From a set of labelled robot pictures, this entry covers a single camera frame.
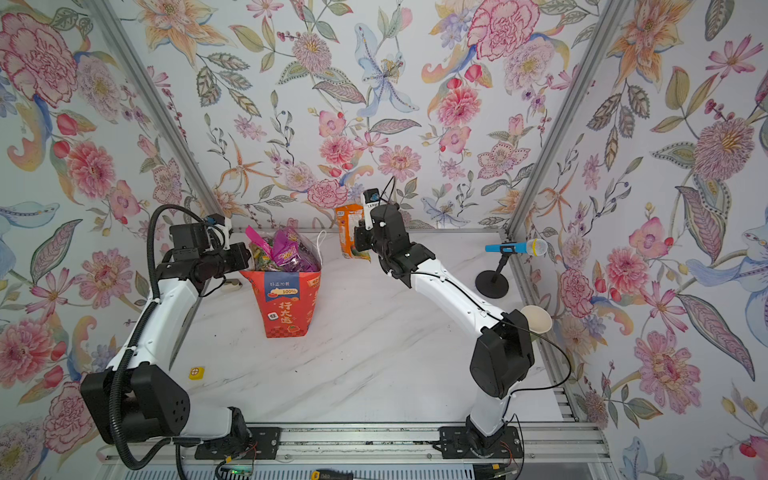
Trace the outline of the orange snack pack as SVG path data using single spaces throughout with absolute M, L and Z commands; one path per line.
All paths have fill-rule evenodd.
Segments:
M 354 229 L 363 219 L 363 207 L 359 204 L 348 204 L 336 207 L 335 214 L 342 256 L 345 259 L 370 261 L 367 251 L 360 252 L 355 247 Z

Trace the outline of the large pink candy bag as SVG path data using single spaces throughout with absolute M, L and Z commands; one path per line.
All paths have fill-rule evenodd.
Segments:
M 245 229 L 245 235 L 249 240 L 249 249 L 254 261 L 254 270 L 280 272 L 281 268 L 272 258 L 270 244 L 251 226 L 248 226 Z

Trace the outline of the magenta grape snack bag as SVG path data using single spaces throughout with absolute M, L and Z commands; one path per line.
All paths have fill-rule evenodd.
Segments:
M 286 226 L 279 229 L 274 238 L 270 253 L 272 261 L 285 272 L 319 272 L 320 260 L 314 250 L 294 228 Z

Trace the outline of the red white paper bag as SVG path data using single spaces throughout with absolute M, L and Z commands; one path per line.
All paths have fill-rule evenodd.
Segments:
M 272 247 L 275 234 L 260 235 Z M 318 245 L 302 236 L 320 260 L 322 270 Z M 251 268 L 241 272 L 252 288 L 268 338 L 303 337 L 308 333 L 319 296 L 321 270 L 314 273 L 255 271 L 253 261 Z

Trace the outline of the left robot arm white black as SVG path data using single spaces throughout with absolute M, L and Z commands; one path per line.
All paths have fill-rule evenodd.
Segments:
M 150 292 L 139 321 L 109 365 L 87 375 L 80 387 L 105 442 L 172 438 L 213 442 L 218 449 L 249 442 L 238 408 L 195 405 L 171 376 L 209 283 L 249 264 L 250 251 L 242 242 L 231 242 L 231 231 L 230 219 L 219 214 L 175 225 L 172 249 L 162 261 L 148 260 Z

